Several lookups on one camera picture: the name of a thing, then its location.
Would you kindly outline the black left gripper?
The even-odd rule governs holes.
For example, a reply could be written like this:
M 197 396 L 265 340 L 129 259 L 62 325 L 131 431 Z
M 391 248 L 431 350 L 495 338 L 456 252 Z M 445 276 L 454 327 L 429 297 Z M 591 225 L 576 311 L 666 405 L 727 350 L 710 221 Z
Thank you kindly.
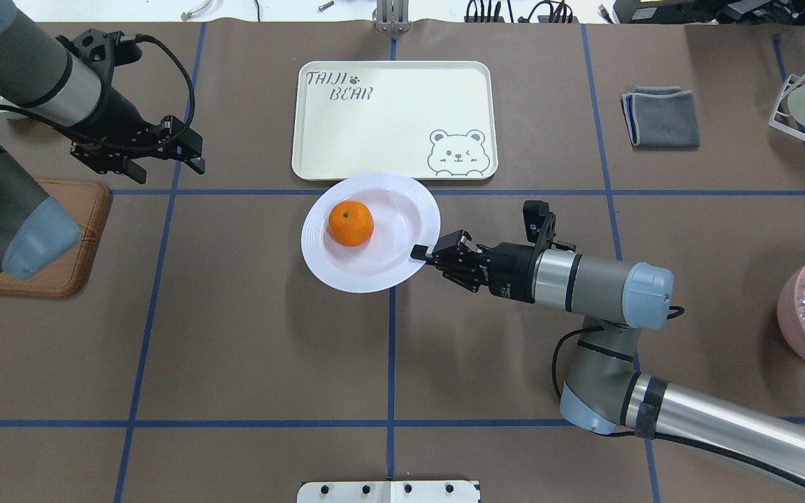
M 179 117 L 166 115 L 159 123 L 147 123 L 117 90 L 106 90 L 93 113 L 71 127 L 71 156 L 99 174 L 124 175 L 146 184 L 147 171 L 135 159 L 156 157 L 185 163 L 198 175 L 205 174 L 203 139 Z

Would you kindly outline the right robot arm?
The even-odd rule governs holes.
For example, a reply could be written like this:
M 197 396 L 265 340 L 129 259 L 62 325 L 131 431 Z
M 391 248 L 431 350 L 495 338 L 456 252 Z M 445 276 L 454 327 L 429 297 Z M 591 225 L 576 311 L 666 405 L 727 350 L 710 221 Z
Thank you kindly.
M 805 264 L 805 246 L 726 235 L 720 249 L 648 246 L 648 257 L 603 258 L 555 238 L 480 245 L 465 231 L 417 243 L 415 260 L 450 274 L 479 298 L 510 300 L 590 317 L 573 341 L 575 363 L 559 360 L 560 388 L 581 401 L 588 425 L 614 424 L 664 442 L 691 439 L 728 451 L 746 469 L 805 499 L 805 425 L 789 425 L 805 398 L 778 366 L 805 384 L 805 369 L 783 340 L 781 290 Z

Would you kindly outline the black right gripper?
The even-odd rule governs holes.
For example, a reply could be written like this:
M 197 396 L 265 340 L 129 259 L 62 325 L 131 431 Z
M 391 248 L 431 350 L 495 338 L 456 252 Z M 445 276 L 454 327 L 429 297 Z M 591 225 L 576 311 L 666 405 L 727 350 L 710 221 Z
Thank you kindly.
M 443 278 L 472 293 L 486 286 L 493 296 L 530 305 L 535 302 L 534 247 L 502 242 L 495 247 L 477 248 L 467 231 L 456 231 L 441 236 L 432 247 L 414 245 L 409 257 L 428 265 L 460 261 L 462 268 L 438 266 L 437 269 Z

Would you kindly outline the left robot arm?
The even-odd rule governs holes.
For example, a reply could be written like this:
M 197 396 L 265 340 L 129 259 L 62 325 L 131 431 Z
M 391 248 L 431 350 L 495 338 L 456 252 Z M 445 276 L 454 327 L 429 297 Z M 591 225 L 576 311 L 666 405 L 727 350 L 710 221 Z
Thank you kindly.
M 115 89 L 114 73 L 162 50 L 187 86 L 185 118 L 147 121 Z M 153 35 L 88 29 L 55 37 L 13 1 L 0 1 L 0 121 L 16 131 L 48 129 L 74 159 L 98 174 L 147 181 L 139 159 L 185 163 L 205 172 L 203 138 L 192 129 L 196 100 L 191 74 Z M 0 276 L 26 280 L 75 249 L 81 225 L 0 143 Z

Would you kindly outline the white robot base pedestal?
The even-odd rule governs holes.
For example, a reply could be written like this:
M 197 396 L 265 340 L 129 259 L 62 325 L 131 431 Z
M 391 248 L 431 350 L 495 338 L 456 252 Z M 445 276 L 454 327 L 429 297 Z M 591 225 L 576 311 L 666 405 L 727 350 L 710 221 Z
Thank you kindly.
M 304 483 L 297 502 L 480 502 L 479 483 L 467 480 L 317 481 Z

